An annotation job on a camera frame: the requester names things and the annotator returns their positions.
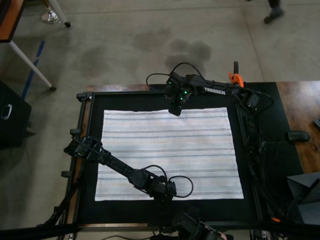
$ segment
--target white striped cloth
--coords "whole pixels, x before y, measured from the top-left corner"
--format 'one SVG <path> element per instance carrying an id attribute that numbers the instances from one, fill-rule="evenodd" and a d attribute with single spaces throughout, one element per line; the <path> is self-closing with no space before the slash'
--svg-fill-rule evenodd
<path id="1" fill-rule="evenodd" d="M 243 199 L 233 137 L 225 107 L 134 112 L 105 110 L 103 147 L 112 155 L 141 169 L 159 165 L 168 178 L 184 175 L 194 190 L 187 198 L 174 200 Z M 162 175 L 158 168 L 149 171 Z M 174 179 L 177 194 L 191 190 L 187 179 Z M 127 178 L 99 164 L 95 201 L 152 200 L 135 189 Z"/>

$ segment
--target black box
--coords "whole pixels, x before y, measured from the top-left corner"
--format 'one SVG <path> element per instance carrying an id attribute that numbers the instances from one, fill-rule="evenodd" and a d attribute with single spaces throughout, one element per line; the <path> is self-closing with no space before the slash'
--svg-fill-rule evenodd
<path id="1" fill-rule="evenodd" d="M 0 81 L 0 149 L 22 144 L 30 114 L 31 106 Z"/>

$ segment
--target floor stain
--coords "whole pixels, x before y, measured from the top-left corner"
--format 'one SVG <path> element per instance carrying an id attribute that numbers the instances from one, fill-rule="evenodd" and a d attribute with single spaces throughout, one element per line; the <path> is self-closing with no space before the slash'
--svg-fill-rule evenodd
<path id="1" fill-rule="evenodd" d="M 122 61 L 124 68 L 130 73 L 130 75 L 135 79 L 137 83 L 139 83 L 139 77 L 137 74 L 139 67 L 139 59 L 137 58 L 128 58 Z"/>
<path id="2" fill-rule="evenodd" d="M 169 72 L 177 64 L 189 62 L 195 65 L 202 74 L 206 73 L 205 62 L 209 61 L 212 55 L 212 49 L 209 45 L 202 41 L 188 43 L 185 40 L 175 39 L 170 43 L 169 47 L 172 52 L 177 52 L 176 55 L 171 55 L 165 60 L 165 66 Z M 182 76 L 197 73 L 189 65 L 180 65 L 176 72 Z"/>
<path id="3" fill-rule="evenodd" d="M 96 78 L 108 71 L 105 61 L 105 46 L 96 46 L 85 50 L 79 59 L 76 59 L 72 68 L 86 78 Z"/>
<path id="4" fill-rule="evenodd" d="M 149 52 L 161 48 L 172 35 L 169 28 L 163 28 L 159 31 L 148 31 L 138 34 L 133 39 L 133 46 L 138 49 L 144 49 Z"/>

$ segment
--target black shoe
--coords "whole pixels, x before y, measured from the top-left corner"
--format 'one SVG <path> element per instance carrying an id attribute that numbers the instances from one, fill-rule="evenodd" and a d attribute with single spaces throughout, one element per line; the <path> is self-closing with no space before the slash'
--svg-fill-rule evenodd
<path id="1" fill-rule="evenodd" d="M 274 8 L 272 8 L 270 15 L 266 16 L 264 18 L 264 23 L 270 24 L 270 23 L 272 23 L 273 20 L 278 19 L 278 18 L 282 17 L 283 15 L 284 15 L 284 11 L 279 6 L 274 7 Z"/>

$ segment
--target concrete floor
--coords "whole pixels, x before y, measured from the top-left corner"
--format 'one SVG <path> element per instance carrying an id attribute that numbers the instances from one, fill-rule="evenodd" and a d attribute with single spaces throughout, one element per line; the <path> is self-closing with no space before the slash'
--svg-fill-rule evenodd
<path id="1" fill-rule="evenodd" d="M 247 82 L 319 80 L 320 0 L 283 0 L 285 17 L 264 25 L 267 0 L 60 0 L 72 27 L 40 21 L 41 2 L 28 4 L 13 41 L 36 59 L 57 87 L 35 75 L 26 101 L 37 134 L 0 152 L 0 229 L 43 223 L 63 199 L 70 157 L 63 149 L 77 126 L 76 94 L 88 85 L 142 84 L 189 61 L 209 80 L 228 81 L 233 61 Z M 181 67 L 180 73 L 191 73 Z M 21 95 L 30 69 L 0 44 L 0 79 Z M 154 78 L 153 83 L 164 83 Z M 150 233 L 135 233 L 145 237 Z M 106 234 L 87 233 L 79 239 Z M 237 232 L 238 239 L 247 239 Z"/>

